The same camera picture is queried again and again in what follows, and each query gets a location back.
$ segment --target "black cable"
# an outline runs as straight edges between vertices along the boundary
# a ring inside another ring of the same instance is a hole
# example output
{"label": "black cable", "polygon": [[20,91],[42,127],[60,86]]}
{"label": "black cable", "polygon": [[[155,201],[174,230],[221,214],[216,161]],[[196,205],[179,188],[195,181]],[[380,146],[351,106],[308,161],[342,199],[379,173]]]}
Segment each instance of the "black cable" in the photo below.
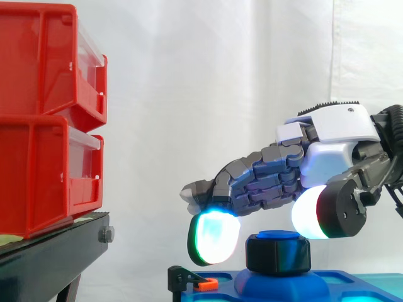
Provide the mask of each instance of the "black cable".
{"label": "black cable", "polygon": [[403,208],[403,203],[400,201],[399,197],[397,197],[395,191],[387,184],[386,186],[386,190],[388,190],[390,196],[393,198],[393,200],[396,203],[396,206],[398,208]]}
{"label": "black cable", "polygon": [[390,117],[390,129],[393,137],[393,151],[397,152],[403,148],[403,106],[393,105],[381,111]]}
{"label": "black cable", "polygon": [[399,156],[400,156],[400,154],[396,155],[392,159],[392,162],[390,163],[390,167],[389,167],[388,171],[385,173],[385,175],[382,177],[381,181],[379,182],[379,185],[378,185],[377,189],[382,188],[383,185],[386,183],[386,181],[388,180],[388,177],[391,175],[393,170],[396,168],[396,164],[397,164],[397,161],[399,159]]}

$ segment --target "white backdrop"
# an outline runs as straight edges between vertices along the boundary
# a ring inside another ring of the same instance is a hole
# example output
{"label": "white backdrop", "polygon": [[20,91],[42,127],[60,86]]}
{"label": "white backdrop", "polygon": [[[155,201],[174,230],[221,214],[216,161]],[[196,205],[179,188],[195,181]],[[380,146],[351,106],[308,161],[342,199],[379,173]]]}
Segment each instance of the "white backdrop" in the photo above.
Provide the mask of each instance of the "white backdrop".
{"label": "white backdrop", "polygon": [[[403,94],[398,0],[70,2],[109,58],[108,124],[95,132],[116,230],[78,302],[170,301],[167,268],[198,269],[185,184],[267,146],[276,125],[316,103],[358,99],[376,113]],[[237,251],[208,269],[242,269],[247,236],[292,229],[290,209],[241,218]],[[313,241],[313,267],[403,272],[402,226],[384,196],[355,238]]]}

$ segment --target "red storage drawer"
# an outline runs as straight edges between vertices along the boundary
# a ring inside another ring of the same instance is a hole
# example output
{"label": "red storage drawer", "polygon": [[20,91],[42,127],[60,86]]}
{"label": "red storage drawer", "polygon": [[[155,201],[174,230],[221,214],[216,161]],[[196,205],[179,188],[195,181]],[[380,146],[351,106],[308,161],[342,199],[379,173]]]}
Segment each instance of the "red storage drawer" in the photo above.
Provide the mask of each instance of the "red storage drawer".
{"label": "red storage drawer", "polygon": [[0,113],[106,123],[106,65],[70,4],[0,2]]}
{"label": "red storage drawer", "polygon": [[0,142],[0,234],[30,238],[102,206],[102,137],[62,116],[0,115]]}

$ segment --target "robotic hand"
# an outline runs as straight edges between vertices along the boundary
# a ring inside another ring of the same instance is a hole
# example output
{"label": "robotic hand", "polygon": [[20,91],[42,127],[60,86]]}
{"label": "robotic hand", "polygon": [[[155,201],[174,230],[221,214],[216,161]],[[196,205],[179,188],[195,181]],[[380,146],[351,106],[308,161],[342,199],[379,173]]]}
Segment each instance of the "robotic hand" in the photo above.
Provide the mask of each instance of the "robotic hand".
{"label": "robotic hand", "polygon": [[370,116],[359,103],[320,104],[278,126],[269,147],[227,164],[211,181],[192,182],[180,195],[197,216],[211,209],[244,216],[297,200],[292,220],[301,235],[351,237],[384,185],[403,217],[395,194],[403,194],[402,147],[402,106]]}

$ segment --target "black clamp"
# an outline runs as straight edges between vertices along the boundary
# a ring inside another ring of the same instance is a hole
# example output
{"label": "black clamp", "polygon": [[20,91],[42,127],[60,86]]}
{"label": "black clamp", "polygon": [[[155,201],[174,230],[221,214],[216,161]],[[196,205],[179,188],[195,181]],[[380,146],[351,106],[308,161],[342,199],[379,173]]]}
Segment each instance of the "black clamp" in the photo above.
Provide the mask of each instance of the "black clamp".
{"label": "black clamp", "polygon": [[204,282],[208,281],[181,266],[171,266],[168,269],[168,291],[173,294],[173,302],[181,302],[182,292],[187,290],[188,283],[199,284]]}

